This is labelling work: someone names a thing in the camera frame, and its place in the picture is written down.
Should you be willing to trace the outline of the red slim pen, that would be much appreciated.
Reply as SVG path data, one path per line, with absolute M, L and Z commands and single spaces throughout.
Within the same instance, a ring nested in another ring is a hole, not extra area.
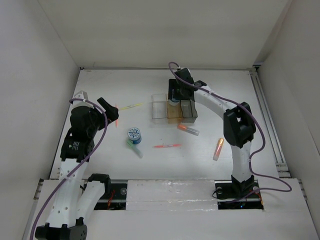
M 119 117 L 118 117 L 118 119 L 115 121 L 115 127 L 118 128 L 118 126 L 119 126 Z

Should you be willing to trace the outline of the yellow slim pen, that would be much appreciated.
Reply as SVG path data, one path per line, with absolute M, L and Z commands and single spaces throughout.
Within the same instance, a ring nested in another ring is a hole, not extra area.
M 120 111 L 123 111 L 123 110 L 128 110 L 128 109 L 131 109 L 131 108 L 135 108 L 135 107 L 139 107 L 143 105 L 143 103 L 136 103 L 136 104 L 132 104 L 132 105 L 128 105 L 128 106 L 125 106 L 125 107 L 121 107 L 119 110 Z

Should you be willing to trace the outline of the blue cleaning gel jar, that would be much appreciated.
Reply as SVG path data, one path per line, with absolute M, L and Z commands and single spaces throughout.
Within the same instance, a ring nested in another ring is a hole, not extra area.
M 142 141 L 141 131 L 137 127 L 131 127 L 127 132 L 127 136 L 134 145 L 137 145 Z

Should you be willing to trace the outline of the orange cap highlighter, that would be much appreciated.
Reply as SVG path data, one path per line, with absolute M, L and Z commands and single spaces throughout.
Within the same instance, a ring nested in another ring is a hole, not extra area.
M 183 125 L 183 124 L 179 124 L 177 126 L 177 128 L 181 131 L 184 131 L 186 133 L 192 134 L 194 136 L 199 136 L 200 132 L 194 128 L 191 128 L 189 126 Z

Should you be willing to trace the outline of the green cap highlighter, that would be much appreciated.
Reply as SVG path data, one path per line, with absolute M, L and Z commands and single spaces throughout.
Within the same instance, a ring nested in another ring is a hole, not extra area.
M 139 158 L 143 158 L 143 153 L 136 147 L 130 139 L 126 140 L 127 145 L 135 152 Z

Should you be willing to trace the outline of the pink slim pen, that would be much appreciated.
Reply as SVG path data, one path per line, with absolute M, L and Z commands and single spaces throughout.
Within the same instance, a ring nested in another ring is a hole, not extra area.
M 182 144 L 180 143 L 175 143 L 175 144 L 162 144 L 162 145 L 155 145 L 152 148 L 154 149 L 163 149 L 163 148 L 178 148 L 181 147 Z

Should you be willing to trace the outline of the yellow-orange cap highlighter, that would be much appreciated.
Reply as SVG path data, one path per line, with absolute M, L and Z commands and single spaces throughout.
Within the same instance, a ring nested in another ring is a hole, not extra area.
M 216 148 L 215 148 L 213 157 L 212 157 L 212 159 L 213 159 L 214 161 L 218 161 L 218 159 L 219 159 L 219 157 L 220 157 L 220 154 L 221 154 L 221 150 L 222 150 L 223 145 L 224 145 L 224 139 L 223 139 L 223 138 L 220 138 L 220 139 L 217 141 L 217 145 L 216 145 Z

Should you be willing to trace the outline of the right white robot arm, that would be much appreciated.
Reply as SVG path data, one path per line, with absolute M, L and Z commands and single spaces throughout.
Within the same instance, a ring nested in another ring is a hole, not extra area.
M 233 169 L 231 174 L 231 202 L 249 196 L 254 185 L 251 170 L 251 145 L 256 132 L 250 106 L 217 95 L 205 82 L 194 81 L 188 68 L 171 70 L 175 79 L 169 80 L 170 101 L 192 100 L 201 104 L 223 120 L 223 136 L 231 146 Z

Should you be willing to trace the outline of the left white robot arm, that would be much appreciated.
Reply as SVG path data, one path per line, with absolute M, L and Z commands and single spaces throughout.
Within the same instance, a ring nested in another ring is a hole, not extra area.
M 98 131 L 104 136 L 107 127 L 119 118 L 119 110 L 102 97 L 97 103 L 79 91 L 71 104 L 70 128 L 60 152 L 59 183 L 35 217 L 31 240 L 85 240 L 86 225 L 100 198 L 111 194 L 111 179 L 107 174 L 93 173 L 86 186 L 83 175 L 90 157 L 102 143 L 94 138 Z

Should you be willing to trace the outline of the smoky grey plastic bin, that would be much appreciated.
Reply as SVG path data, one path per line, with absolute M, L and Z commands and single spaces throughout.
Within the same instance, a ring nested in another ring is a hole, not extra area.
M 195 102 L 192 100 L 180 101 L 182 112 L 182 123 L 194 123 L 198 117 Z

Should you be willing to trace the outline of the clear plastic bin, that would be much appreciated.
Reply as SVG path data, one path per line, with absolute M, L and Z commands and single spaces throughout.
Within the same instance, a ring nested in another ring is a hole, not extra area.
M 152 102 L 152 121 L 155 124 L 164 122 L 167 115 L 167 98 L 164 93 L 153 94 L 151 96 Z

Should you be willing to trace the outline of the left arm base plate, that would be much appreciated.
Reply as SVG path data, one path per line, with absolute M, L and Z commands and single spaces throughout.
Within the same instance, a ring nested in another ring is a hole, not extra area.
M 96 211 L 122 211 L 126 210 L 128 183 L 111 183 L 110 193 L 105 193 L 94 207 Z

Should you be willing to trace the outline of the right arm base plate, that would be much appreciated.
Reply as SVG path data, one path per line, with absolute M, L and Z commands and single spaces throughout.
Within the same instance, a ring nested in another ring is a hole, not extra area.
M 244 193 L 236 193 L 232 188 L 231 180 L 217 180 L 212 197 L 217 200 L 218 210 L 263 210 L 264 204 L 260 193 L 254 193 L 253 189 L 259 187 L 255 180 Z

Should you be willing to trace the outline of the aluminium rail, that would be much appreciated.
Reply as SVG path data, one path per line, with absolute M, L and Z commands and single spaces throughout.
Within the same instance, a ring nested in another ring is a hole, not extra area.
M 281 179 L 289 179 L 291 178 L 290 171 L 288 169 L 281 144 L 279 142 L 279 138 L 271 117 L 271 113 L 267 104 L 267 100 L 265 98 L 265 94 L 263 92 L 262 84 L 259 79 L 258 69 L 259 65 L 253 65 L 249 70 L 251 81 L 256 93 L 256 97 L 258 100 L 258 104 L 261 110 L 262 118 L 265 124 L 265 135 L 266 139 L 269 141 L 269 145 L 272 147 L 275 166 L 278 172 L 278 175 Z

